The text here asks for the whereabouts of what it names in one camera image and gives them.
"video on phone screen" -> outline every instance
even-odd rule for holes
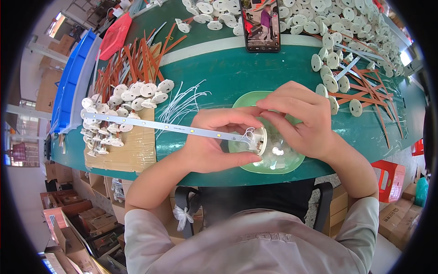
[[[245,38],[249,50],[279,49],[279,16],[276,0],[241,0]]]

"floor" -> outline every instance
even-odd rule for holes
[[[395,153],[394,155],[385,159],[386,161],[393,162],[396,164],[401,164],[401,165],[404,165],[406,167],[405,179],[403,182],[403,190],[410,183],[414,182],[415,177],[417,175],[417,171],[424,173],[425,162],[424,162],[423,155],[413,157],[411,154],[411,151],[412,151],[411,148],[408,147],[408,148],[406,148],[402,151],[399,151],[399,152]],[[375,169],[375,171],[376,171],[376,176],[379,177],[380,170]],[[73,170],[73,179],[74,179],[73,188],[78,192],[78,194],[81,197],[89,199],[92,202],[93,206],[98,206],[98,207],[104,209],[106,212],[114,214],[113,208],[111,206],[111,202],[108,198],[103,197],[102,195],[100,195],[96,192],[94,192],[95,196],[93,196],[92,194],[88,193],[83,188],[81,180],[79,178],[79,171],[78,170]],[[339,181],[339,178],[336,174],[322,176],[322,177],[318,177],[315,179],[316,184],[323,183],[326,181],[331,182],[333,187],[337,187],[341,184],[341,182]],[[315,219],[316,211],[317,211],[318,200],[319,200],[319,191],[314,191],[312,193],[310,200],[309,200],[309,210],[308,210],[307,215],[305,217],[306,224],[309,227],[313,227],[314,219]],[[385,208],[385,206],[387,206],[387,204],[380,203],[380,210]]]

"right hand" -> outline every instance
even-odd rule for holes
[[[260,116],[273,124],[298,153],[321,160],[335,146],[330,102],[305,86],[289,81],[256,105],[265,109]],[[303,122],[292,125],[284,116],[269,110],[290,114]]]

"gray shirt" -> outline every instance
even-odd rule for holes
[[[349,210],[332,239],[279,212],[241,214],[174,245],[150,212],[125,216],[130,274],[142,273],[363,273],[370,270],[379,203],[366,197]]]

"green table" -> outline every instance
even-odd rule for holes
[[[154,8],[151,11],[135,18],[128,33],[127,43],[132,42],[135,37],[142,35],[143,27],[146,28],[146,35],[156,25],[148,25],[148,22],[156,21],[156,16],[164,16],[161,12],[173,11],[165,2],[161,8]],[[185,15],[172,14],[176,18],[185,19],[190,16],[185,9],[181,10]],[[168,28],[163,29],[157,35],[155,42],[164,41],[173,21],[170,19]],[[205,25],[193,22],[193,27],[188,37],[174,49],[196,45],[212,39],[232,37],[232,31],[224,27],[218,32],[210,31]],[[182,36],[176,30],[172,35],[174,39]],[[177,90],[181,81],[184,82],[182,90],[186,90],[201,80],[206,79],[198,89],[199,91],[210,91],[212,95],[200,97],[199,105],[207,108],[231,107],[233,103],[243,94],[254,90],[275,90],[281,84],[293,80],[314,90],[318,83],[322,83],[319,73],[313,72],[310,66],[312,54],[318,53],[319,48],[311,46],[282,46],[278,54],[249,54],[244,48],[216,51],[206,53],[180,61],[176,61],[161,67],[165,78],[172,79]],[[364,68],[366,62],[359,62],[358,67]],[[386,86],[394,90],[394,104],[401,121],[405,139],[401,135],[397,123],[391,121],[381,108],[385,121],[386,130],[390,138],[391,148],[388,149],[385,135],[381,128],[377,112],[374,106],[364,108],[360,117],[353,117],[348,110],[348,104],[341,105],[337,115],[332,116],[332,129],[339,133],[349,144],[361,152],[370,162],[388,157],[397,151],[403,150],[422,138],[425,98],[424,92],[414,84],[409,84],[404,77],[386,78],[380,74]],[[166,103],[155,110],[155,117],[158,117]],[[181,125],[190,125],[194,113],[188,114],[181,122]],[[52,158],[54,161],[72,168],[86,171],[84,164],[84,147],[80,128],[69,132],[65,138],[67,153],[62,154],[57,142],[52,144]],[[181,148],[184,145],[186,135],[175,132],[164,132],[156,140],[157,160],[164,158],[169,153]],[[134,180],[137,174],[133,172],[109,171],[93,168],[91,172],[116,178]],[[191,173],[184,178],[180,185],[193,186],[237,186],[237,185],[258,185],[280,183],[285,181],[297,181],[306,178],[314,178],[332,174],[334,171],[325,163],[315,159],[305,158],[304,162],[293,172],[283,175],[256,174],[244,171],[240,167],[221,171],[216,174]]]

